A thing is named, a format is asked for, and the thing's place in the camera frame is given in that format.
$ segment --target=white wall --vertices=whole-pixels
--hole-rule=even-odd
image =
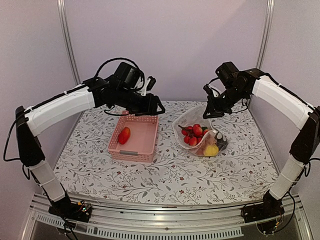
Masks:
[[[320,105],[320,2],[275,1],[274,16],[262,70],[305,101]],[[298,134],[281,113],[254,98],[251,109],[280,169]],[[320,147],[314,157],[320,156]],[[314,239],[320,235],[320,162],[297,184]]]
[[[162,100],[205,100],[221,63],[256,65],[267,1],[68,0],[66,13],[81,80],[104,61],[134,60]],[[101,71],[107,77],[119,62]]]
[[[0,155],[3,155],[16,107],[28,107],[72,88],[57,1],[3,0],[0,7]],[[75,117],[40,136],[51,165],[62,148]],[[15,131],[8,157],[17,157]],[[39,188],[27,181],[19,161],[0,160],[0,239],[16,240],[32,196]]]

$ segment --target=pink basket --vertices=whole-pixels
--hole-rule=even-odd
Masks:
[[[154,156],[158,131],[158,116],[121,116],[112,134],[108,151],[113,159],[151,163]],[[130,137],[125,144],[118,143],[118,135],[130,128]]]

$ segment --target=gray handle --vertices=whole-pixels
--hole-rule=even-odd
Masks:
[[[131,156],[138,156],[138,152],[137,152],[137,151],[124,151],[124,150],[120,150],[120,154],[122,154],[122,155],[131,155]]]

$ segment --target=floral pattern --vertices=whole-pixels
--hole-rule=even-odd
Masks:
[[[207,205],[260,200],[277,172],[250,112],[212,119],[229,140],[216,157],[197,157],[176,142],[172,122],[205,102],[164,101],[153,162],[113,160],[108,144],[118,118],[104,108],[86,111],[54,173],[69,192],[152,204]],[[241,104],[233,111],[243,109]],[[120,107],[112,110],[120,113]]]

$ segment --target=yellow lemon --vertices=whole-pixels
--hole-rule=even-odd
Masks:
[[[203,154],[205,157],[214,157],[218,154],[218,152],[219,148],[217,147],[217,145],[208,145],[203,151]]]

